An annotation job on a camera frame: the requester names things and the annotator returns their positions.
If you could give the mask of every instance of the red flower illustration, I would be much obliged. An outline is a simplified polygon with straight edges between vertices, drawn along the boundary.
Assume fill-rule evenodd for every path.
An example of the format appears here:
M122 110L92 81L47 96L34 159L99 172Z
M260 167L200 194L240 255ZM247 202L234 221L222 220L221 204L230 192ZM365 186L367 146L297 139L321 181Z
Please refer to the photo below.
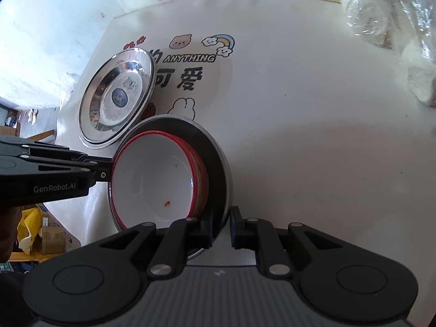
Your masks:
M124 50L129 49L129 48L134 48L135 47L135 43L134 42L130 42L129 44L126 44L124 46Z
M137 40L137 44L142 44L142 43L144 43L144 42L145 42L145 39L146 39L146 37L142 36L141 38L139 38L139 39Z

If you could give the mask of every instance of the yellow plastic bag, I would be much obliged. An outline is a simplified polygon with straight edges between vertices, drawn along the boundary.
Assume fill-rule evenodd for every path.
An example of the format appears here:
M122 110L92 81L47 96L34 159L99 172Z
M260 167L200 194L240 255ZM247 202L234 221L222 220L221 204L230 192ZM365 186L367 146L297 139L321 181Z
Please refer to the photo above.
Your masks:
M38 235L39 228L42 226L42 214L39 208L23 210L21 220L18 224L18 247L25 253L30 253L32 244Z

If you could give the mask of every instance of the table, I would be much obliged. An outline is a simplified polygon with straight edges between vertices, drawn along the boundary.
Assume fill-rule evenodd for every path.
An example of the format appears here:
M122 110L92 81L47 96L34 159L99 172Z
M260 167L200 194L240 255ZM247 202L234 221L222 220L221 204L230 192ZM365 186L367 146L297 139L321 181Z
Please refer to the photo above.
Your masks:
M188 62L164 63L167 55L213 54L216 46L202 42L217 33L234 37L232 52L202 64L194 90L177 88ZM186 50L167 47L186 34ZM420 289L410 320L426 326L436 302L436 111L396 82L394 54L353 36L340 5L329 2L181 0L140 10L109 25L60 113L59 144L113 154L116 146L94 151L80 143L78 107L98 66L142 35L140 47L159 48L161 65L175 70L154 91L156 113L195 100L188 115L223 148L243 216L280 228L304 222L406 265ZM106 184L47 207L82 244L116 232ZM226 238L223 231L197 262L253 263Z

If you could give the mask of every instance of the cardboard box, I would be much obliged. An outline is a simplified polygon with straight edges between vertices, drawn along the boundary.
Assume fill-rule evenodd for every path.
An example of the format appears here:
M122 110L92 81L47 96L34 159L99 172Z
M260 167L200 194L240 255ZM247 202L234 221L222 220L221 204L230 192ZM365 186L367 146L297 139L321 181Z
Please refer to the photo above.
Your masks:
M41 253L64 253L65 230L47 212L42 212Z

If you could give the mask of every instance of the plastic-wrapped roll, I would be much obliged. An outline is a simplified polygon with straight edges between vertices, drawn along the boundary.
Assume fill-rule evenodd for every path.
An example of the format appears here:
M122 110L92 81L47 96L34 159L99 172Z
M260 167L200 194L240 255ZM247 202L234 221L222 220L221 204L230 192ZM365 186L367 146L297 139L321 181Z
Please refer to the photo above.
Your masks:
M416 39L411 40L401 54L406 72L404 82L407 88L423 104L436 106L436 64L422 55L422 49Z
M382 0L342 0L347 24L356 36L378 46L389 45L389 6Z

